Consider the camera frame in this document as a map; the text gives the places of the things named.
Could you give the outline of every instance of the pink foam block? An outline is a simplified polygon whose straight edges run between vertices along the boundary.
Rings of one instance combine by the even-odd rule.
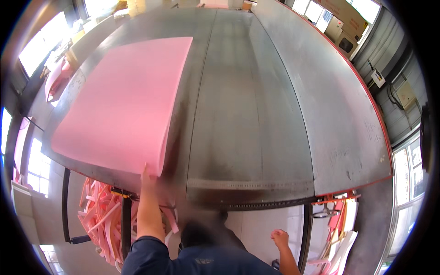
[[[110,49],[55,130],[54,152],[140,174],[162,173],[180,76],[192,37]]]

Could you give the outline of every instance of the metal table surface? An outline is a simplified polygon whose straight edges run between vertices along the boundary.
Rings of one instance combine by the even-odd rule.
[[[139,175],[57,154],[51,137],[109,48],[181,36],[194,39],[177,91],[161,179],[186,187],[191,201],[214,205],[313,197],[310,148],[289,76],[255,15],[240,11],[155,10],[123,24],[72,77],[51,113],[42,152],[73,171],[138,192]]]

